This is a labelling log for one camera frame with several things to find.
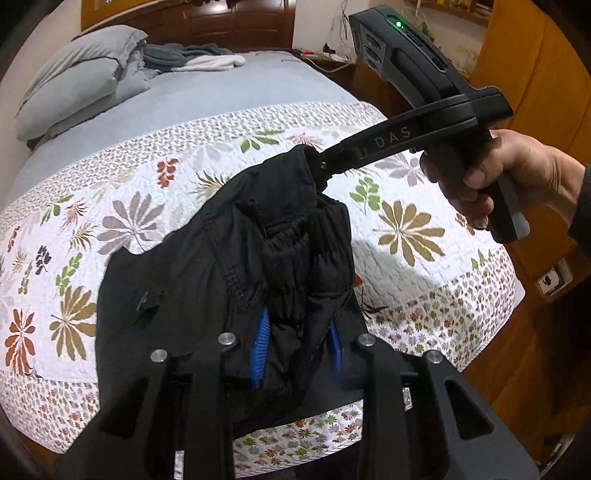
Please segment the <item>dark wooden headboard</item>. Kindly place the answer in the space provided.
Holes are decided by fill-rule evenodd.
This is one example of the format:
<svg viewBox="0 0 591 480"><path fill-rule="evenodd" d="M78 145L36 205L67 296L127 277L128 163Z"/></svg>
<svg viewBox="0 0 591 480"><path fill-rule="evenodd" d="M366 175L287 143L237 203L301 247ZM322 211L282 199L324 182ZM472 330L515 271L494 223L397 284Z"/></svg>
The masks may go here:
<svg viewBox="0 0 591 480"><path fill-rule="evenodd" d="M114 25L144 31L154 44L214 43L233 52L293 46L294 0L81 2L83 34Z"/></svg>

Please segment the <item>white folded cloth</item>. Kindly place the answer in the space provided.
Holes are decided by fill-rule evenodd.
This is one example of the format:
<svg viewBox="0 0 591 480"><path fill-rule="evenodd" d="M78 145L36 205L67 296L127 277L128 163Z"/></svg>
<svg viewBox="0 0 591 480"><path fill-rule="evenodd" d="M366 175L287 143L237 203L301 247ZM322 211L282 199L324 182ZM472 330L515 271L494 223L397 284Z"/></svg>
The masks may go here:
<svg viewBox="0 0 591 480"><path fill-rule="evenodd" d="M219 72L228 71L245 65L242 55L201 55L194 57L181 66L172 67L171 72Z"/></svg>

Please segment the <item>grey pillow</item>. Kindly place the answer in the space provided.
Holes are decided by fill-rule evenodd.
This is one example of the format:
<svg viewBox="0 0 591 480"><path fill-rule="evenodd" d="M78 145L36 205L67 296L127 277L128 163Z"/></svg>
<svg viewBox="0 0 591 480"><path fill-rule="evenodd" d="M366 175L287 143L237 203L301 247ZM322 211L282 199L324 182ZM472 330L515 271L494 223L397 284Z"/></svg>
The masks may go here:
<svg viewBox="0 0 591 480"><path fill-rule="evenodd" d="M16 137L54 138L150 88L147 34L115 25L80 36L36 73L15 117Z"/></svg>

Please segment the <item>dark grey crumpled garment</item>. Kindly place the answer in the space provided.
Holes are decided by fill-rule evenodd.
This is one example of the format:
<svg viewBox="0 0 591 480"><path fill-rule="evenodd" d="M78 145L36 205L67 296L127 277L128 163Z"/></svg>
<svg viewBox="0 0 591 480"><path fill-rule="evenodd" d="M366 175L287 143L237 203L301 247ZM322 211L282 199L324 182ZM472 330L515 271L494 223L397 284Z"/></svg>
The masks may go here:
<svg viewBox="0 0 591 480"><path fill-rule="evenodd" d="M221 55L232 55L232 52L215 43L187 46L178 43L163 45L146 43L142 53L145 66L160 72L170 72L173 68L182 67L189 60L200 56Z"/></svg>

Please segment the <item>light blue bed sheet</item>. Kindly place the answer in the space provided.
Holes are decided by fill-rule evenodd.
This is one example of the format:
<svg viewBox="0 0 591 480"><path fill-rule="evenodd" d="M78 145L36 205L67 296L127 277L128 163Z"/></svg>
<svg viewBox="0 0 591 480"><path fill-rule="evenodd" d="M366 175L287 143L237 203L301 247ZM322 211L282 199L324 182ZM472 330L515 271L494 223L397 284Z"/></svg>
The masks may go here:
<svg viewBox="0 0 591 480"><path fill-rule="evenodd" d="M248 52L243 57L245 65L228 71L158 75L149 90L41 144L12 184L1 189L1 205L88 155L158 129L262 106L356 100L290 53Z"/></svg>

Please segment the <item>black pants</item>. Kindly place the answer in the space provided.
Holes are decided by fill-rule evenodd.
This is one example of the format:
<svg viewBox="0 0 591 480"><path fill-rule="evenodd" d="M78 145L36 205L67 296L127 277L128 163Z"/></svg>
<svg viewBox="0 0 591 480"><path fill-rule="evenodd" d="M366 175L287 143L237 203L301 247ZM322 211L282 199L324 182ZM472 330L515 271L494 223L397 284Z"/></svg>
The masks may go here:
<svg viewBox="0 0 591 480"><path fill-rule="evenodd" d="M109 258L97 296L99 398L120 395L149 354L197 351L235 334L228 361L238 420L308 417L363 397L363 363L349 349L366 329L353 290L349 210L318 189L318 154L298 145L231 178L155 247ZM263 384L252 387L250 349L263 307L270 345ZM344 353L332 373L329 325Z"/></svg>

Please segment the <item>wooden wardrobe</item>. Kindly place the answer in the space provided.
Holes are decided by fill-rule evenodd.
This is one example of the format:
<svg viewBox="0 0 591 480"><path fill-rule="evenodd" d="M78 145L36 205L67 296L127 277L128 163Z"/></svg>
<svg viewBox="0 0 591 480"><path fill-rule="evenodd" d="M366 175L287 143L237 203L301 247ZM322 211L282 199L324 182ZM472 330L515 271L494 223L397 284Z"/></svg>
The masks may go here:
<svg viewBox="0 0 591 480"><path fill-rule="evenodd" d="M475 86L497 85L514 109L505 127L589 163L590 75L557 24L532 1L497 1L475 70ZM590 261L559 215L526 215L529 236L508 245L526 289L507 325L465 374L502 417L586 416L590 356L584 325L570 320Z"/></svg>

